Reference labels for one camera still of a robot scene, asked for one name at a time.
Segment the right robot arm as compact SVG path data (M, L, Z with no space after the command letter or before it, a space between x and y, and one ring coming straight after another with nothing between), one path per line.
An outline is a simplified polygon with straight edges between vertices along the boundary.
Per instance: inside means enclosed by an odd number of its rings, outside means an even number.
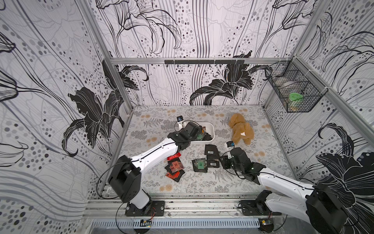
M225 152L220 162L224 169L232 169L243 179L270 188L263 190L255 200L241 201L239 207L243 215L290 215L311 224L320 234L339 234L345 227L349 214L328 186L281 175L252 162L240 147Z

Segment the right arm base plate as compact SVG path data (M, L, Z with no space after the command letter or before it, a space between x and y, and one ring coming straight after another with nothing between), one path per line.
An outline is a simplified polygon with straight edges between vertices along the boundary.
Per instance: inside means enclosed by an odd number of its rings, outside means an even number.
M272 194L270 190L263 190L255 200L241 200L239 202L238 208L241 209L244 216L272 216L272 215L282 215L280 212L271 211L266 205L266 198Z

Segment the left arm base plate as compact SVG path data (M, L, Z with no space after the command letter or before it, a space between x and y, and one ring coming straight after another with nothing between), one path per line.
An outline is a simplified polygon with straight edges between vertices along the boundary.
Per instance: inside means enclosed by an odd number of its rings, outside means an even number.
M126 207L125 215L129 217L137 216L149 216L158 217L163 216L165 211L165 202L162 200L151 200L148 204L142 208L137 208L134 204L128 203Z

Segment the large green tea bag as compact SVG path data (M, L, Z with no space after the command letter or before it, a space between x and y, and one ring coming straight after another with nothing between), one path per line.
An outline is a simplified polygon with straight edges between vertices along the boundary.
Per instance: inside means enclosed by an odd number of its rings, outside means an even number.
M192 160L193 170L197 173L207 173L207 160L206 159L195 159Z

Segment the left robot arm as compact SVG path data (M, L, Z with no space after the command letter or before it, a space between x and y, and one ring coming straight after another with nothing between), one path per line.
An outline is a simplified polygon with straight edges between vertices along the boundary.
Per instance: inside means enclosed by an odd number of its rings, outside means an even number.
M138 209L149 207L151 198L141 190L142 175L167 157L188 148L203 132L201 125L190 121L148 151L132 158L120 157L108 177L109 185L123 203L129 202Z

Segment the green picture tea bag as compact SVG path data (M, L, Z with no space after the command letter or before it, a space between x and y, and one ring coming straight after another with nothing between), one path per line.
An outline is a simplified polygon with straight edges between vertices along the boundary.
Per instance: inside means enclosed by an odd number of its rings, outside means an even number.
M205 133L201 133L197 136L196 140L197 141L201 141L201 140L204 140L204 137L205 137Z

